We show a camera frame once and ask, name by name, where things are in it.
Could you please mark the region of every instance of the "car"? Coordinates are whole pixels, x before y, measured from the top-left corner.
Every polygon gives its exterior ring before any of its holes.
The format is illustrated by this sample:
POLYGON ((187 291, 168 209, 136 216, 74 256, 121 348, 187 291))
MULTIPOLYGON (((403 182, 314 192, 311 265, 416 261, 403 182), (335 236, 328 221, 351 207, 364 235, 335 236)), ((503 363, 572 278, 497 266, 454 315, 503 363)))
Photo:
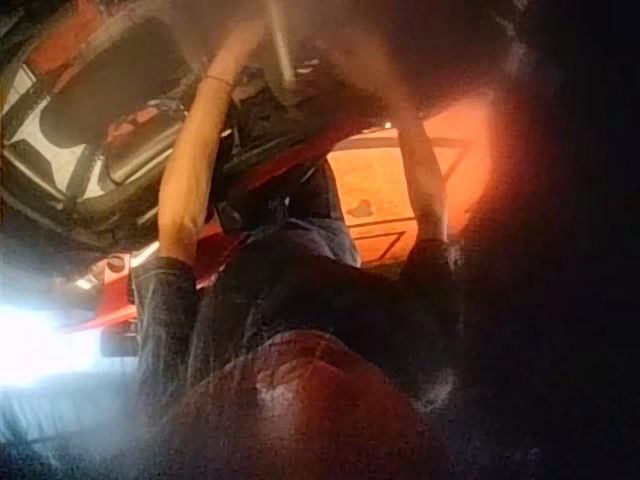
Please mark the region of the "car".
MULTIPOLYGON (((208 2, 217 16, 203 22, 209 17, 197 13, 204 3, 33 0, 1 7, 7 94, 0 301, 65 312, 61 322, 70 328, 85 324, 101 305, 105 265, 154 245, 164 163, 203 58, 215 50, 229 15, 223 2, 208 2)), ((510 40, 487 21, 489 9, 469 13, 467 6, 433 4, 433 18, 423 24, 394 7, 406 31, 390 34, 390 44, 401 52, 398 63, 425 117, 501 72, 510 40), (443 19, 448 24, 439 24, 443 19), (422 34, 410 37, 416 28, 422 34), (450 44, 446 55, 430 47, 435 36, 450 44), (412 48, 403 50, 408 38, 412 48)), ((326 18, 316 23, 327 28, 326 18)), ((214 172, 209 216, 217 214, 231 235, 278 215, 278 202, 335 143, 387 122, 377 102, 345 85, 313 42, 292 43, 292 90, 268 43, 234 88, 214 172)))

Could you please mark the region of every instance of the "metal bar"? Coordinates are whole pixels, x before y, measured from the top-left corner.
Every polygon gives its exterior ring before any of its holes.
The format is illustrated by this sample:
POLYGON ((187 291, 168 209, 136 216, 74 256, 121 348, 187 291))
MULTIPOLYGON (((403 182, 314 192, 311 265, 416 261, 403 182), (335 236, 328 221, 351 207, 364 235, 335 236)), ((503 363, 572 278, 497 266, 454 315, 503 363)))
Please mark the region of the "metal bar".
POLYGON ((287 42, 286 21, 282 1, 265 0, 265 3, 284 87, 286 89, 292 89, 296 86, 296 72, 293 69, 291 51, 289 50, 289 44, 287 42))

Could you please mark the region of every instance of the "forearm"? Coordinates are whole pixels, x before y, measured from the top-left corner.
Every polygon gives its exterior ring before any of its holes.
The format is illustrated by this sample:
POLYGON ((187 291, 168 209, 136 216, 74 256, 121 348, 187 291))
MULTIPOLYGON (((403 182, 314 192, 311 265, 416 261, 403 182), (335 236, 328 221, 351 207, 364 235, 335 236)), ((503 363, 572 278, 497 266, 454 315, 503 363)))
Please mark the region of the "forearm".
POLYGON ((216 58, 198 87, 167 162, 159 195, 160 255, 193 263, 209 199, 220 134, 240 67, 216 58))
POLYGON ((402 88, 386 98, 398 130, 407 189, 420 239, 446 240, 446 185, 415 103, 402 88))

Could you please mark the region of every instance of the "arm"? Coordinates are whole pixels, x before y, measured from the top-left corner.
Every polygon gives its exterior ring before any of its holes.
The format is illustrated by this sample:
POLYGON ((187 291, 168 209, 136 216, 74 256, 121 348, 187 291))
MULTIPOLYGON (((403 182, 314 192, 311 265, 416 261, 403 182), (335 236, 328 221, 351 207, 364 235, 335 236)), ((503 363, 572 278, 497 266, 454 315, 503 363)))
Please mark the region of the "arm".
POLYGON ((375 36, 356 31, 333 39, 330 53, 351 83, 384 101, 398 129, 418 241, 446 240, 446 184, 417 106, 396 73, 386 46, 375 36))
POLYGON ((162 257, 193 265, 232 84, 263 30, 262 22, 233 30, 198 87, 160 185, 158 232, 162 257))
POLYGON ((416 241, 446 241, 446 184, 431 140, 424 130, 417 108, 401 86, 394 88, 386 101, 391 121, 398 129, 409 200, 418 222, 416 241))

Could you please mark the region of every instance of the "mechanic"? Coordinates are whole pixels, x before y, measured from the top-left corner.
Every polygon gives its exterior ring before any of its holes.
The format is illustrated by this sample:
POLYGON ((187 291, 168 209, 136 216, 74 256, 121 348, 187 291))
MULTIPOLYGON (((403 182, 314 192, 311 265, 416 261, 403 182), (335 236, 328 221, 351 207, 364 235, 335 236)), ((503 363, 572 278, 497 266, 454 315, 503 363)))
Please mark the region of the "mechanic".
POLYGON ((144 449, 133 477, 432 478, 448 457, 425 397, 450 367, 456 320, 446 194, 411 95, 376 36, 329 51, 378 95, 398 129, 416 244, 396 282, 359 269, 325 161, 217 281, 192 267, 234 79, 262 40, 237 23, 198 88, 162 179, 159 256, 141 267, 138 405, 144 449))

